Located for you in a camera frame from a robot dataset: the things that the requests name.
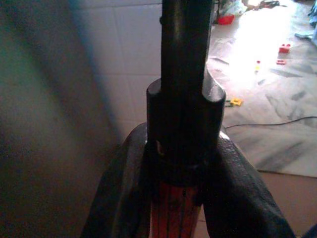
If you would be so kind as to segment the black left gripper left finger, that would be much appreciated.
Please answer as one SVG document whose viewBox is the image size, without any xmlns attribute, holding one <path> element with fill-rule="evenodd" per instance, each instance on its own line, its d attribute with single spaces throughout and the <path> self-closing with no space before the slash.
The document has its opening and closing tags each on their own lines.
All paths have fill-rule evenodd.
<svg viewBox="0 0 317 238">
<path fill-rule="evenodd" d="M 136 126 L 104 171 L 82 238 L 147 238 L 151 188 L 147 124 Z"/>
</svg>

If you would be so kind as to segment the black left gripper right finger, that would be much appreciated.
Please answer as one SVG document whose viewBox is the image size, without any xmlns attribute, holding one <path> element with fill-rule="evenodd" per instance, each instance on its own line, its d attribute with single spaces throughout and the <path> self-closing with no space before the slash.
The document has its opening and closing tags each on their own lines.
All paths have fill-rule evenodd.
<svg viewBox="0 0 317 238">
<path fill-rule="evenodd" d="M 205 180 L 203 207 L 211 238 L 293 238 L 260 173 L 221 131 Z"/>
</svg>

